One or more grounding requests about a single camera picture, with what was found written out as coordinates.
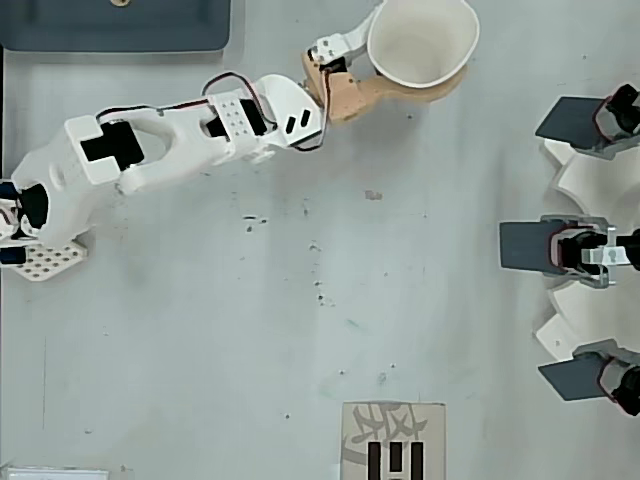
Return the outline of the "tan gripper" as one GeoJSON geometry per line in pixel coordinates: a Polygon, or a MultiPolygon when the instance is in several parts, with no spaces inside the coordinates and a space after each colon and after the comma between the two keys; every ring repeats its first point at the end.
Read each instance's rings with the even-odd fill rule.
{"type": "Polygon", "coordinates": [[[366,113],[377,102],[380,91],[383,98],[393,100],[414,103],[440,100],[452,93],[468,72],[465,65],[451,78],[427,88],[403,86],[382,75],[365,80],[356,78],[349,71],[347,60],[366,51],[369,31],[379,11],[380,7],[375,7],[346,33],[318,38],[301,55],[306,75],[303,87],[320,107],[325,108],[332,124],[348,122],[366,113]]]}

